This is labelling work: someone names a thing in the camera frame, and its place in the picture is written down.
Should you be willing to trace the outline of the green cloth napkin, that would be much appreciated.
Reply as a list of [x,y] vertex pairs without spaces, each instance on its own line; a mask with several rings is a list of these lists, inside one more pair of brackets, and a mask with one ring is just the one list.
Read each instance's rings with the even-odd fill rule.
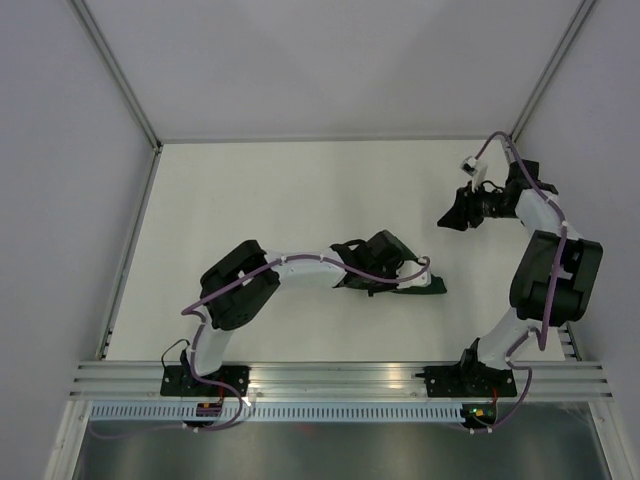
[[431,275],[431,285],[422,294],[411,293],[411,292],[403,293],[399,290],[395,292],[389,292],[389,293],[399,294],[399,295],[439,295],[439,294],[445,294],[446,292],[447,290],[444,284],[444,280],[441,277]]

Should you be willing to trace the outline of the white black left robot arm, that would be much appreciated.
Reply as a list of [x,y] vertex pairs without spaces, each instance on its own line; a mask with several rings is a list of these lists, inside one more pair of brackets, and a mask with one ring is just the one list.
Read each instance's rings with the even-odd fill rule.
[[430,261],[413,253],[387,230],[370,240],[335,243],[315,252],[282,253],[246,240],[200,279],[200,298],[184,316],[200,324],[177,366],[165,366],[163,397],[242,396],[245,367],[226,367],[224,352],[234,332],[245,327],[285,287],[346,288],[368,295],[399,293],[430,282]]

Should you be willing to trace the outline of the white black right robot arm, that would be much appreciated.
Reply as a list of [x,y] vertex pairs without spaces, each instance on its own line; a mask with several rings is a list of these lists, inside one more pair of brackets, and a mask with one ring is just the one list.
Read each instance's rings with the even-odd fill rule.
[[591,298],[603,247],[570,225],[556,187],[540,180],[537,162],[511,163],[501,186],[484,180],[458,188],[437,224],[466,231],[486,218],[517,219],[529,234],[510,285],[509,308],[457,363],[423,370],[430,398],[515,396],[517,351],[528,341],[544,350],[550,330],[579,321]]

